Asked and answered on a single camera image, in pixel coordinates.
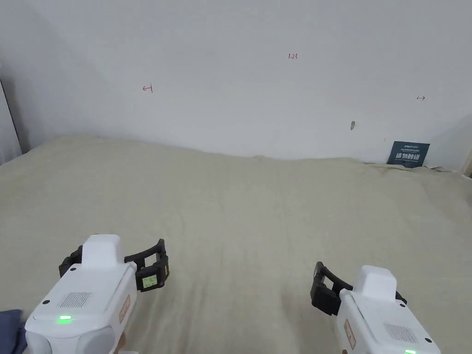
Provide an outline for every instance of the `white wall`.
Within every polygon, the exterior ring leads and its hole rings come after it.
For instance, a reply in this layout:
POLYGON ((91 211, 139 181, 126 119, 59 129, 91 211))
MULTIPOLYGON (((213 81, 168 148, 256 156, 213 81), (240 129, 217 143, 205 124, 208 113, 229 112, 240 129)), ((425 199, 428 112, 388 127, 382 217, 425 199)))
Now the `white wall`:
POLYGON ((0 165, 20 155, 17 133, 0 83, 0 165))
POLYGON ((89 132, 385 162, 404 140, 460 169, 471 13, 470 0, 3 0, 0 77, 24 149, 89 132))

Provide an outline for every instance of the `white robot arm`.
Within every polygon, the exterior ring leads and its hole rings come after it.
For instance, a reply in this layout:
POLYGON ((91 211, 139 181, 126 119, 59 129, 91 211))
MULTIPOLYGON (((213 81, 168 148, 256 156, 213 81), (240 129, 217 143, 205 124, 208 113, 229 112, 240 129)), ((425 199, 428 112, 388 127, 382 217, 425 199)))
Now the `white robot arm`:
POLYGON ((115 354, 138 290, 163 287, 169 259, 162 239, 125 257, 117 235, 92 235, 64 260, 59 273, 60 280, 26 321, 30 352, 115 354), (146 267, 145 258, 153 255, 156 262, 146 267))
POLYGON ((440 354, 438 346, 396 291, 396 279, 384 268, 363 266, 352 287, 318 262, 310 292, 312 305, 336 315, 348 354, 440 354), (325 286, 327 277, 332 289, 325 286))

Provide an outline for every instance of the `white plastic casing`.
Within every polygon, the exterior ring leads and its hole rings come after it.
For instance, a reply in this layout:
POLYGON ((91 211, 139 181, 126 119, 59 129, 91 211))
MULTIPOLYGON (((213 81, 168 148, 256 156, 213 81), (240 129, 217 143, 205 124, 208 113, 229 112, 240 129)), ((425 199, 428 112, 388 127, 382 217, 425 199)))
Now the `white plastic casing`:
POLYGON ((353 291, 341 290, 336 324, 349 354, 440 354, 410 309, 395 299, 395 293, 392 273, 372 266, 362 267, 353 291))
POLYGON ((136 302, 136 264, 117 235, 92 235, 28 318, 32 354, 113 354, 136 302), (61 316, 70 316, 62 320, 61 316))

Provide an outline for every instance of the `beige bed sheet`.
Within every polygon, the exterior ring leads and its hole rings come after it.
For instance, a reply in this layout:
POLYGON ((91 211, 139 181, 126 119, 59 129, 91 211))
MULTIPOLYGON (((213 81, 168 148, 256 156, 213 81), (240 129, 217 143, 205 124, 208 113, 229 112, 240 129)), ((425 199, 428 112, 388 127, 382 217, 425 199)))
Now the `beige bed sheet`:
POLYGON ((310 303, 320 260, 351 283, 390 269, 443 353, 468 353, 471 211, 453 172, 66 136, 0 166, 0 310, 27 316, 65 256, 114 233, 127 254, 166 240, 171 275, 126 331, 140 354, 340 353, 310 303))

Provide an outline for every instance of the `orange label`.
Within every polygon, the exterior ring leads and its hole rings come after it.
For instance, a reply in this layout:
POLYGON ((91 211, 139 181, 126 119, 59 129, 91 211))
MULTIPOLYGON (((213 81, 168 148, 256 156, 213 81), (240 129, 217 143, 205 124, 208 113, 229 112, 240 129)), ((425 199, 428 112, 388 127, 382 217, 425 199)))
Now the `orange label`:
POLYGON ((119 312, 119 323, 123 322, 123 319, 125 318, 130 305, 131 305, 131 298, 128 295, 125 303, 123 304, 123 307, 121 308, 121 311, 119 312))
POLYGON ((351 329, 351 325, 349 324, 348 320, 346 320, 346 322, 344 322, 344 330, 346 331, 347 340, 349 340, 349 344, 351 345, 351 349, 354 349, 354 347, 355 347, 355 338, 354 338, 353 330, 351 329))

